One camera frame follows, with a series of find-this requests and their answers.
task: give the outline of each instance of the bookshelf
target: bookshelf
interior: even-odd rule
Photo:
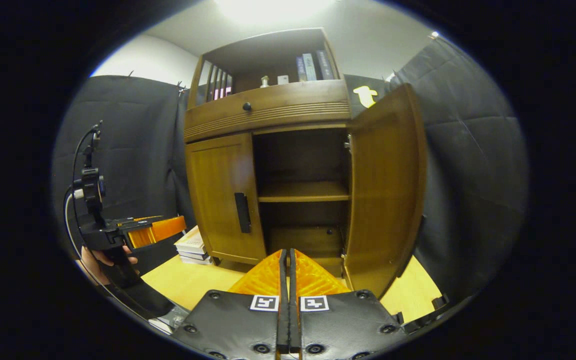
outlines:
[[[316,80],[300,80],[304,54]],[[417,100],[405,84],[352,118],[348,92],[322,28],[262,34],[199,57],[183,141],[210,256],[258,264],[295,248],[377,296],[403,271],[425,187]]]
[[[304,54],[312,55],[317,80],[323,80],[318,51],[327,59],[332,80],[343,80],[321,28],[271,32],[216,48],[199,59],[191,87],[197,91],[190,92],[188,107],[259,89],[263,76],[268,76],[269,86],[277,86],[281,75],[288,75],[290,83],[298,83],[297,57]]]

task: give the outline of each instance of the book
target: book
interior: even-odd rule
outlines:
[[[315,72],[315,61],[313,55],[309,52],[303,55],[303,64],[306,66],[306,78],[309,82],[317,80],[317,72]]]
[[[304,64],[304,58],[297,56],[297,74],[299,75],[299,81],[305,82],[308,80],[306,76],[306,65]]]
[[[197,260],[197,259],[193,259],[192,257],[186,257],[186,256],[182,256],[179,255],[179,258],[181,258],[181,262],[184,264],[204,264],[204,265],[208,265],[208,264],[212,264],[213,263],[213,258],[208,256],[206,257],[206,260]]]
[[[208,258],[208,253],[204,252],[204,253],[194,253],[194,252],[187,252],[187,251],[177,251],[179,253],[179,255],[185,257],[185,258],[192,258],[192,259],[196,259],[196,260],[206,260],[206,258]]]
[[[330,62],[324,50],[317,50],[317,60],[319,61],[319,68],[321,69],[321,75],[324,80],[333,80],[335,77],[332,74]]]
[[[186,251],[187,253],[203,254],[206,252],[204,240],[197,226],[186,232],[181,239],[177,240],[177,242],[174,243],[174,247],[177,251]]]

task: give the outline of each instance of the open cabinet door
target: open cabinet door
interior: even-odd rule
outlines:
[[[352,158],[346,280],[381,298],[401,276],[421,221],[426,189],[426,134],[409,84],[349,123]]]

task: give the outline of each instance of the yellow sticker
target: yellow sticker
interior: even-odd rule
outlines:
[[[377,96],[377,91],[374,89],[370,89],[368,86],[359,86],[358,88],[354,89],[352,92],[359,96],[359,102],[363,105],[364,108],[370,108],[372,105],[375,104],[375,100],[373,100],[373,96]]]

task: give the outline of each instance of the orange 3d-printed part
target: orange 3d-printed part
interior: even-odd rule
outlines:
[[[144,219],[156,218],[159,216],[149,216],[147,218],[137,218],[132,221],[142,221]],[[128,237],[133,249],[155,244],[164,239],[181,233],[186,228],[186,221],[183,216],[163,219],[152,223],[152,226],[140,228],[128,232]]]
[[[281,296],[280,267],[284,266],[279,264],[281,255],[282,251],[278,250],[261,260],[228,291],[254,296]]]
[[[322,265],[295,249],[297,296],[331,296],[350,292]]]

